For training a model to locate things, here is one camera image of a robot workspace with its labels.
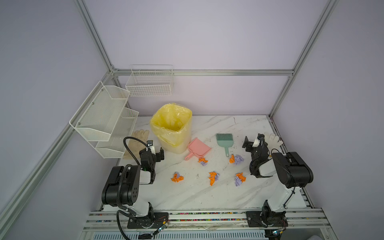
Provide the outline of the green hand brush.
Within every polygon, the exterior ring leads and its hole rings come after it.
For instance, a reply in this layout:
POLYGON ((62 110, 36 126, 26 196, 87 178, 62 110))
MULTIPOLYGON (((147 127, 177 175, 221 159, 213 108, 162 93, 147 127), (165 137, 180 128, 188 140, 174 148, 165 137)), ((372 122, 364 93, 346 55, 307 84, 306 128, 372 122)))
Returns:
POLYGON ((232 134, 216 134, 217 144, 225 149, 226 157, 230 157, 229 148, 234 144, 234 139, 232 134))

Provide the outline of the pink plastic dustpan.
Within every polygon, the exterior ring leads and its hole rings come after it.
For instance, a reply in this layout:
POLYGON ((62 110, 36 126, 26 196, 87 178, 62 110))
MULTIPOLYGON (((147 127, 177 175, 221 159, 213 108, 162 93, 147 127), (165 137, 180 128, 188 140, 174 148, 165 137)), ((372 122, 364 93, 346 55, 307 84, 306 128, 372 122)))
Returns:
POLYGON ((203 158, 212 148, 198 138, 195 138, 188 144, 187 149, 189 150, 189 154, 185 157, 185 161, 188 161, 193 156, 203 158))

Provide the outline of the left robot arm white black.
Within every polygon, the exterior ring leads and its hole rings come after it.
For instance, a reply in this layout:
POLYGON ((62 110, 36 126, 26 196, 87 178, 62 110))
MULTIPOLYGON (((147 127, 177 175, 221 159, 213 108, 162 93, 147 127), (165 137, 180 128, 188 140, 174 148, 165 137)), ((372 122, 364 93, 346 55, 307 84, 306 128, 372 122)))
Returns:
POLYGON ((102 203, 119 208, 118 212, 129 218, 153 220, 155 217, 152 204, 140 199, 141 185, 152 185, 156 178, 156 164, 165 159, 163 148, 156 152, 153 141, 146 143, 134 137, 125 137, 123 144, 136 164, 113 167, 102 191, 102 203), (127 140, 134 140, 144 145, 138 159, 129 149, 127 140))

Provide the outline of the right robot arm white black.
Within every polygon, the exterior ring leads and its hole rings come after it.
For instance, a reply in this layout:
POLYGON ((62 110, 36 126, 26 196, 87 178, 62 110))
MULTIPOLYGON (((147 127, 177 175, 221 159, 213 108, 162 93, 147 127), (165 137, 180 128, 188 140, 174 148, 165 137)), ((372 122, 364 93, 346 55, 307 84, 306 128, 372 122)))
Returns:
POLYGON ((261 217, 282 215, 296 190, 312 183, 314 174, 297 152, 283 153, 283 141, 275 134, 258 134, 252 142, 245 137, 242 148, 251 154, 250 174, 258 179, 277 176, 280 183, 262 207, 261 217))

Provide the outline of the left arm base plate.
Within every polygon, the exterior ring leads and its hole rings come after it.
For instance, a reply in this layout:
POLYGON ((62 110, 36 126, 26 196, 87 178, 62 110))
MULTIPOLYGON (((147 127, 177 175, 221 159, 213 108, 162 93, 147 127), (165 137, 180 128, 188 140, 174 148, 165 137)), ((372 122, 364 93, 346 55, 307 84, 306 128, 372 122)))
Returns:
POLYGON ((168 222, 169 214, 166 212, 159 212, 148 214, 145 217, 138 217, 129 219, 127 223, 128 229, 158 229, 168 222))

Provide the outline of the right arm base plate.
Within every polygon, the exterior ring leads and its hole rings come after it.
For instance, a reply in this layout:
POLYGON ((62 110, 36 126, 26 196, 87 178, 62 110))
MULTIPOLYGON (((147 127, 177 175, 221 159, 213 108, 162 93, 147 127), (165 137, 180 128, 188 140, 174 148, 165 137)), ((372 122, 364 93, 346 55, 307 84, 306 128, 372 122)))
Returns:
POLYGON ((285 216, 286 212, 268 212, 262 211, 248 211, 246 212, 246 219, 250 228, 279 228, 287 227, 288 222, 285 216))

